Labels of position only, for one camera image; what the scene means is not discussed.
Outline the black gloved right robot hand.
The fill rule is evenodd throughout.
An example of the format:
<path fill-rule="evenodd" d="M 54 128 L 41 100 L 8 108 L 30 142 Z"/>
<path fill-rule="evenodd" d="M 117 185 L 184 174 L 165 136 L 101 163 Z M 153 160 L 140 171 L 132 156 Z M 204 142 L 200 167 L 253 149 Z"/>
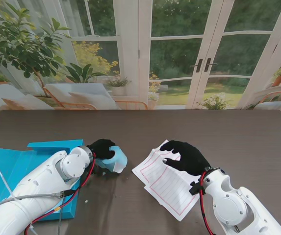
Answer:
<path fill-rule="evenodd" d="M 163 160 L 166 165 L 178 171 L 185 171 L 190 175 L 198 176 L 202 175 L 205 170 L 210 167 L 209 162 L 202 153 L 187 142 L 172 140 L 163 144 L 159 150 L 180 154 L 179 160 L 172 160 L 169 158 Z"/>

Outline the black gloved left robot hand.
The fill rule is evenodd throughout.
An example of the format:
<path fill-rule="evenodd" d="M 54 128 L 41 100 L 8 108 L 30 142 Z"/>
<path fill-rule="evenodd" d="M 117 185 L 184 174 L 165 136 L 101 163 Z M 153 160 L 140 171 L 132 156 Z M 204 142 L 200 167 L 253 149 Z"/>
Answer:
<path fill-rule="evenodd" d="M 93 142 L 87 147 L 91 150 L 94 154 L 96 159 L 111 159 L 115 153 L 114 151 L 110 150 L 110 147 L 115 146 L 116 144 L 108 139 L 99 139 Z"/>

